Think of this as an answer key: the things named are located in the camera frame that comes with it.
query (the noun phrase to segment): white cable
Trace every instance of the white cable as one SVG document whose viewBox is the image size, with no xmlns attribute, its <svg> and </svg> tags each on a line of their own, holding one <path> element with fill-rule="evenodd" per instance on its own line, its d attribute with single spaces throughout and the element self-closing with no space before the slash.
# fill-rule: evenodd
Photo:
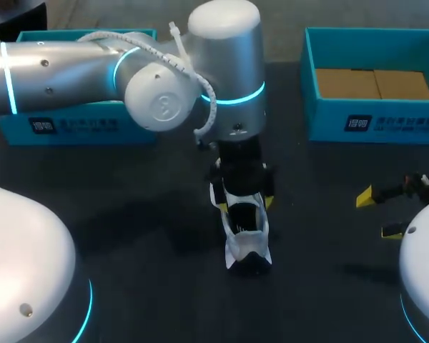
<svg viewBox="0 0 429 343">
<path fill-rule="evenodd" d="M 195 76 L 196 80 L 202 85 L 202 87 L 207 92 L 207 96 L 209 97 L 209 116 L 207 118 L 207 121 L 205 122 L 203 127 L 201 127 L 200 129 L 194 130 L 196 142 L 199 143 L 201 141 L 201 138 L 213 127 L 213 124 L 215 123 L 215 120 L 216 120 L 216 113 L 217 113 L 216 94 L 212 85 L 209 84 L 209 82 L 203 76 L 194 72 L 194 69 L 190 64 L 188 64 L 188 67 L 182 66 L 181 64 L 179 64 L 179 61 L 177 61 L 177 59 L 173 59 L 172 55 L 163 54 L 162 52 L 156 50 L 152 46 L 145 44 L 138 39 L 129 37 L 125 34 L 119 34 L 117 32 L 110 32 L 110 31 L 97 31 L 81 37 L 80 39 L 78 39 L 78 41 L 93 41 L 97 39 L 107 39 L 107 38 L 118 39 L 121 41 L 125 41 L 131 45 L 138 46 L 140 49 L 145 50 L 146 52 L 156 56 L 158 59 L 160 59 L 166 64 L 169 64 L 170 66 L 182 72 L 183 74 L 189 77 Z"/>
<path fill-rule="evenodd" d="M 178 29 L 178 26 L 174 24 L 172 21 L 170 24 L 170 34 L 172 35 L 175 43 L 177 44 L 178 53 L 183 62 L 186 64 L 186 68 L 189 69 L 189 72 L 191 73 L 192 80 L 195 79 L 195 71 L 192 67 L 191 59 L 189 55 L 186 52 L 186 49 L 184 48 L 183 41 L 181 40 L 181 32 Z"/>
</svg>

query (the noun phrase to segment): gray floor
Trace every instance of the gray floor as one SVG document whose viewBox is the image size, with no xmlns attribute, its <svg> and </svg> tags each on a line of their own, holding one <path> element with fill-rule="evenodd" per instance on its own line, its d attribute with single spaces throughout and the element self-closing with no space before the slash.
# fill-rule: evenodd
<svg viewBox="0 0 429 343">
<path fill-rule="evenodd" d="M 186 27 L 204 0 L 47 0 L 50 25 L 58 29 Z M 262 13 L 268 61 L 297 61 L 306 26 L 429 28 L 429 0 L 252 0 Z"/>
</svg>

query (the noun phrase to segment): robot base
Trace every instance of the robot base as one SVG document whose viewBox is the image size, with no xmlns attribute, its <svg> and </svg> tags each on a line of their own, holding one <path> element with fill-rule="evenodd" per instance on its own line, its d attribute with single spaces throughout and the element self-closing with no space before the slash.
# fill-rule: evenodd
<svg viewBox="0 0 429 343">
<path fill-rule="evenodd" d="M 416 342 L 429 343 L 429 205 L 410 223 L 400 248 L 401 305 Z"/>
</svg>

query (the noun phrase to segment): yellow clamp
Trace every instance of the yellow clamp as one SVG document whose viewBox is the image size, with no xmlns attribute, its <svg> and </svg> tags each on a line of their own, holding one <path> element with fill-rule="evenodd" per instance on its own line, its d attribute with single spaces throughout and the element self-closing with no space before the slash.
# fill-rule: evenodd
<svg viewBox="0 0 429 343">
<path fill-rule="evenodd" d="M 390 236 L 385 236 L 383 234 L 383 228 L 381 228 L 381 238 L 384 238 L 384 239 L 402 239 L 403 234 L 392 234 Z"/>
<path fill-rule="evenodd" d="M 356 198 L 356 208 L 375 205 L 375 201 L 372 199 L 372 185 L 370 185 L 365 191 L 363 191 Z"/>
</svg>

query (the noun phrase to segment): printed logo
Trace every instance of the printed logo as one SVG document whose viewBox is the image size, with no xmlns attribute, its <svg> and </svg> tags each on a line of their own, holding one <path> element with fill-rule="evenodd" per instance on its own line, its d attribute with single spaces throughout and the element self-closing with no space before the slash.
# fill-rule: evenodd
<svg viewBox="0 0 429 343">
<path fill-rule="evenodd" d="M 370 122 L 372 121 L 372 116 L 349 116 L 346 125 L 345 131 L 347 132 L 366 132 L 369 129 Z"/>
</svg>

